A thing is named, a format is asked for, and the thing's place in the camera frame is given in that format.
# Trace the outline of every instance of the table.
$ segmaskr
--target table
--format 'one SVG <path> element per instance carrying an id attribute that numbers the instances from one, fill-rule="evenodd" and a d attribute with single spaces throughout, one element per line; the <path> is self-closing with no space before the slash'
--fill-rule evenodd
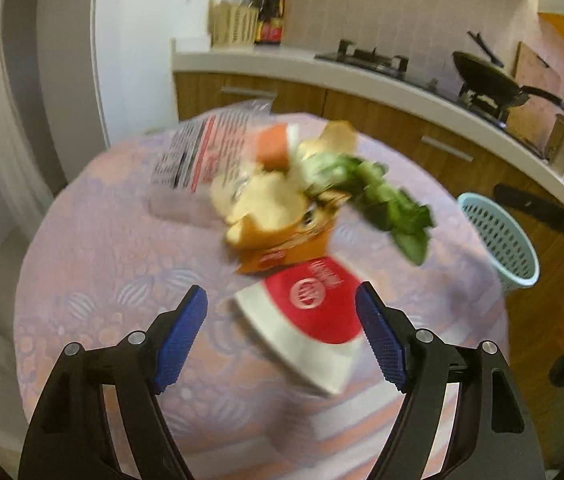
<path id="1" fill-rule="evenodd" d="M 324 122 L 294 114 L 305 130 Z M 158 402 L 196 478 L 366 478 L 402 402 L 382 380 L 366 340 L 343 394 L 325 398 L 291 375 L 255 335 L 231 298 L 254 282 L 234 273 L 222 233 L 152 217 L 146 189 L 167 134 L 100 155 L 56 199 L 30 245 L 16 294 L 14 340 L 24 410 L 31 417 L 62 348 L 115 345 L 177 306 L 193 284 L 208 294 L 208 317 L 178 382 Z M 360 136 L 360 154 L 390 168 L 389 180 L 432 207 L 438 227 L 421 267 L 351 208 L 338 218 L 331 250 L 364 272 L 383 300 L 445 342 L 495 341 L 506 354 L 507 315 L 486 249 L 455 200 L 424 170 Z M 457 389 L 449 387 L 427 465 L 440 469 Z M 134 472 L 114 391 L 112 434 Z"/>

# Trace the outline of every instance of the metal pot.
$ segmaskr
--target metal pot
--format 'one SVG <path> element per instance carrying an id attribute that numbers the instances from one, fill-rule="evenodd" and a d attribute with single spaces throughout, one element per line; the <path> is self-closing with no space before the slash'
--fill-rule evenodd
<path id="1" fill-rule="evenodd" d="M 531 95 L 535 95 L 552 102 L 564 111 L 564 101 L 559 96 L 534 86 L 520 86 L 504 71 L 504 63 L 484 43 L 481 34 L 473 34 L 471 31 L 468 34 L 489 56 L 490 60 L 482 59 L 468 52 L 456 51 L 453 53 L 454 65 L 465 82 L 462 91 L 470 89 L 476 94 L 486 95 L 502 109 L 521 106 L 529 100 Z"/>

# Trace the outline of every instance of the basket rim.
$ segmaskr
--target basket rim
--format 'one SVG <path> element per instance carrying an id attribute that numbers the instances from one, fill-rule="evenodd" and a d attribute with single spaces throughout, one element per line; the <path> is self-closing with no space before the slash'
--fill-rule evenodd
<path id="1" fill-rule="evenodd" d="M 537 280 L 540 277 L 540 261 L 537 259 L 537 253 L 536 253 L 536 248 L 533 247 L 533 244 L 531 243 L 531 240 L 528 239 L 528 236 L 526 236 L 526 233 L 524 232 L 524 229 L 520 227 L 520 224 L 513 218 L 513 216 L 511 216 L 508 211 L 506 209 L 504 209 L 500 204 L 498 204 L 497 202 L 494 202 L 493 200 L 491 200 L 490 198 L 478 194 L 478 193 L 462 193 L 462 195 L 460 195 L 457 198 L 457 203 L 460 206 L 460 208 L 464 205 L 464 203 L 471 198 L 476 198 L 481 202 L 488 202 L 490 205 L 494 206 L 495 209 L 498 210 L 499 213 L 501 213 L 502 216 L 504 216 L 507 220 L 509 220 L 520 232 L 520 234 L 523 237 L 523 240 L 526 242 L 527 246 L 530 247 L 531 249 L 531 254 L 533 256 L 533 263 L 535 266 L 535 270 L 533 275 L 530 278 L 520 278 L 519 276 L 516 276 L 513 272 L 511 272 L 510 270 L 508 270 L 505 266 L 503 266 L 497 259 L 495 256 L 493 256 L 493 254 L 491 254 L 491 251 L 489 251 L 487 249 L 487 253 L 489 255 L 489 260 L 491 260 L 491 263 L 493 264 L 493 266 L 498 270 L 498 272 L 502 273 L 508 280 L 511 280 L 513 283 L 517 284 L 520 288 L 529 288 L 533 285 L 536 284 Z"/>

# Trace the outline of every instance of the circular logo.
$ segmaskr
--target circular logo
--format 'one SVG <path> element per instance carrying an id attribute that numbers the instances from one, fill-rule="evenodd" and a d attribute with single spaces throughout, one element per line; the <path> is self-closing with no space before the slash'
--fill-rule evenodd
<path id="1" fill-rule="evenodd" d="M 308 310 L 320 306 L 326 296 L 326 290 L 319 280 L 306 278 L 295 282 L 289 292 L 289 299 L 293 306 Z"/>

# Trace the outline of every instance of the white countertop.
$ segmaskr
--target white countertop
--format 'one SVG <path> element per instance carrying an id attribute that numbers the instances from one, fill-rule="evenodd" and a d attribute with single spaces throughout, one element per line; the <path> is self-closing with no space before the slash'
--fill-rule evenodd
<path id="1" fill-rule="evenodd" d="M 499 129 L 443 98 L 401 81 L 328 61 L 289 47 L 172 50 L 174 72 L 220 72 L 285 79 L 357 95 L 438 124 L 506 160 L 564 204 L 564 181 Z"/>

